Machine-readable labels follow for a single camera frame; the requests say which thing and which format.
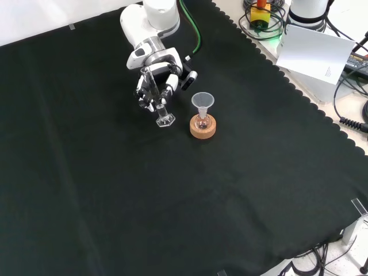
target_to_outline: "wooden stand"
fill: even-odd
[[[198,139],[208,139],[211,138],[214,133],[216,132],[216,120],[208,114],[208,117],[211,119],[212,121],[212,125],[209,128],[206,129],[199,129],[196,128],[195,126],[195,120],[196,117],[198,115],[195,115],[191,120],[190,120],[190,133]]]

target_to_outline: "white table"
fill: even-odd
[[[243,10],[243,0],[213,0],[213,2],[220,8],[221,11],[225,12],[226,15],[230,16],[230,19],[238,25],[239,18],[244,14]],[[354,1],[344,1],[344,0],[336,0],[333,4],[334,9],[331,8],[330,19],[333,24],[339,28],[342,32],[349,35],[353,39],[360,41],[363,39],[364,34],[368,30],[368,23],[366,16],[363,16],[363,13],[368,9],[368,1],[367,0],[354,0]],[[349,24],[360,26],[360,28],[351,28]],[[271,60],[274,64],[276,63],[276,58],[268,51],[262,44],[258,41],[253,40],[253,42],[257,45],[257,47],[261,50],[261,53],[266,55],[266,57]],[[360,49],[358,53],[365,54],[365,52]],[[300,81],[298,81],[294,76],[290,74],[287,70],[282,71],[286,74],[286,76],[290,79],[290,82],[296,86],[297,89],[301,90],[304,96],[310,98],[311,102],[315,103],[320,110],[324,111],[326,116],[333,119],[333,121],[339,124],[339,117],[336,115],[334,111],[334,107],[331,103],[329,104],[321,104],[318,102],[313,96],[313,92],[308,90]],[[363,105],[368,99],[361,96],[358,93],[353,93],[344,98],[341,98],[336,101],[336,105],[338,107],[338,111],[340,114],[346,118],[351,120],[363,122],[362,118],[362,109]],[[357,132],[352,130],[344,125],[339,124],[341,130],[346,132],[348,138],[353,140],[356,146],[361,147],[366,155],[368,155],[368,139],[367,135],[361,132]]]

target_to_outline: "robotic hand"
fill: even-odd
[[[141,68],[135,96],[139,105],[151,112],[158,111],[160,127],[171,125],[175,117],[166,112],[165,104],[178,86],[186,90],[197,73],[183,64],[175,48],[166,49],[160,38],[179,28],[180,17],[176,0],[144,0],[143,6],[132,4],[120,16],[120,24],[128,41],[133,45],[126,66]],[[156,85],[164,84],[160,92]]]

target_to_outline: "white paper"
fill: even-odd
[[[325,33],[287,25],[277,65],[337,84],[354,42]]]

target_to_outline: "metal bracket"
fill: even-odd
[[[350,226],[345,228],[343,240],[342,240],[345,245],[350,244],[350,242],[352,241],[352,237],[355,236],[357,230],[362,225],[364,218],[368,215],[366,208],[362,205],[360,200],[355,198],[351,200],[351,202],[354,204],[355,208],[361,214],[361,217],[357,219],[354,223],[352,223]]]

